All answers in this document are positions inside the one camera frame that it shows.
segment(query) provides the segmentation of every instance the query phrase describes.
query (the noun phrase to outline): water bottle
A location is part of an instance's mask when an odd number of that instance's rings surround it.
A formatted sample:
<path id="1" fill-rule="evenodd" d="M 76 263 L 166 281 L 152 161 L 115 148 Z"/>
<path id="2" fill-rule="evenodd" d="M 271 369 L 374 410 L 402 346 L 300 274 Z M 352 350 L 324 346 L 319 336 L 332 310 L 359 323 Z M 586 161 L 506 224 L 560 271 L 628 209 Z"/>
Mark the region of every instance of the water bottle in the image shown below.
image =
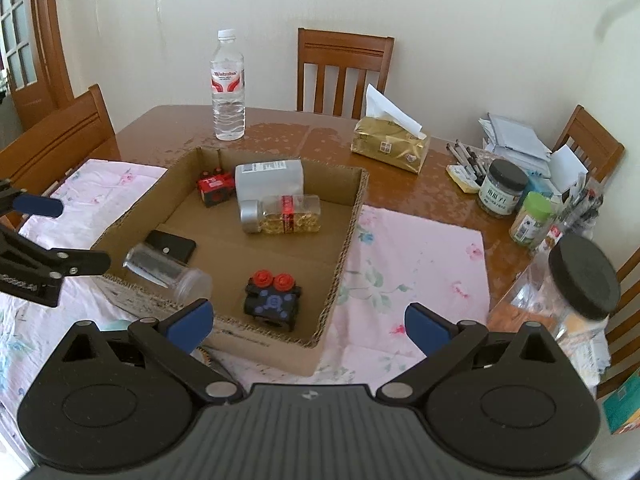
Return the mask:
<path id="1" fill-rule="evenodd" d="M 213 131 L 220 140 L 244 135 L 244 57 L 236 49 L 232 28 L 218 32 L 218 47 L 211 59 Z"/>

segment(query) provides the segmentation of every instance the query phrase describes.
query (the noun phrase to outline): cardboard box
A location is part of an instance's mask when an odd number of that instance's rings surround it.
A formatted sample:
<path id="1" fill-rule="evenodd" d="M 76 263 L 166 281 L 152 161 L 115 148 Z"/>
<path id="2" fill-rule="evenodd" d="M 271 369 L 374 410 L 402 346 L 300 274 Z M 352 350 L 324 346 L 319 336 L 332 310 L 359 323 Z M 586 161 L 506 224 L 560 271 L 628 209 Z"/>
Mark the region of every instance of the cardboard box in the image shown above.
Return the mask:
<path id="1" fill-rule="evenodd" d="M 392 121 L 363 117 L 356 124 L 351 151 L 418 174 L 431 142 L 431 134 L 423 133 L 426 137 L 419 139 Z"/>
<path id="2" fill-rule="evenodd" d="M 214 283 L 211 302 L 216 321 L 206 342 L 233 355 L 309 376 L 322 354 L 368 174 L 362 168 L 302 161 L 305 193 L 316 194 L 322 201 L 322 227 L 316 234 L 246 234 L 235 198 L 212 208 L 202 203 L 195 183 L 203 170 L 221 167 L 232 172 L 238 164 L 270 160 L 278 157 L 212 148 L 185 154 L 94 244 L 94 249 L 107 251 L 112 258 L 108 274 L 96 281 L 123 310 L 164 319 L 178 306 L 164 299 L 158 286 L 124 269 L 122 262 L 152 229 L 195 240 L 190 266 L 209 273 Z M 244 314 L 244 287 L 259 269 L 288 272 L 302 287 L 292 332 L 265 327 Z"/>

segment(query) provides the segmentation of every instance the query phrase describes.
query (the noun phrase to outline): door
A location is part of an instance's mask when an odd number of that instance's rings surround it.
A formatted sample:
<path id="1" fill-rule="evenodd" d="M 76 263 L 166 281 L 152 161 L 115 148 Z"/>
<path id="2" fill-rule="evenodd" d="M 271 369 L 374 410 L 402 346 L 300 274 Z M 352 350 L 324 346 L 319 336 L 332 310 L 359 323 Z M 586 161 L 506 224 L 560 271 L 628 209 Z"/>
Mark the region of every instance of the door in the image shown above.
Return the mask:
<path id="1" fill-rule="evenodd" d="M 57 108 L 35 40 L 31 0 L 0 0 L 2 63 L 18 117 L 25 130 Z"/>

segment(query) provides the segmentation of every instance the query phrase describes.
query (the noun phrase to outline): red toy wheel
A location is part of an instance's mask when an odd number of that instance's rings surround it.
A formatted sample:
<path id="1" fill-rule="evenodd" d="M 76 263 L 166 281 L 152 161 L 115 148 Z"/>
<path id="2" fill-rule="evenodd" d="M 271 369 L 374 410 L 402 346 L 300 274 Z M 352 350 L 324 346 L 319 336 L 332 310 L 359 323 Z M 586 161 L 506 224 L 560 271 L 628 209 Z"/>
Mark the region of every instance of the red toy wheel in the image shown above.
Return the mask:
<path id="1" fill-rule="evenodd" d="M 273 279 L 273 288 L 278 292 L 289 292 L 295 284 L 296 280 L 293 279 L 293 276 L 284 272 Z"/>
<path id="2" fill-rule="evenodd" d="M 251 279 L 253 280 L 254 285 L 265 288 L 273 283 L 273 274 L 266 269 L 256 270 Z"/>

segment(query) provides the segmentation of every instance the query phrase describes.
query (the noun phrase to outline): window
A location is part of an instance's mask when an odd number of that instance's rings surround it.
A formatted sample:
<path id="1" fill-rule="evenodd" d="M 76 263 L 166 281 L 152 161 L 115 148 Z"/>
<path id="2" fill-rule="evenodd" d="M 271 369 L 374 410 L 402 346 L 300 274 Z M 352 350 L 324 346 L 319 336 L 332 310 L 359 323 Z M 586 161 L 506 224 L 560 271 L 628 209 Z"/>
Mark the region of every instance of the window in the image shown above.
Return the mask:
<path id="1" fill-rule="evenodd" d="M 2 60 L 20 89 L 37 81 L 29 45 L 29 9 L 23 0 L 0 0 Z"/>

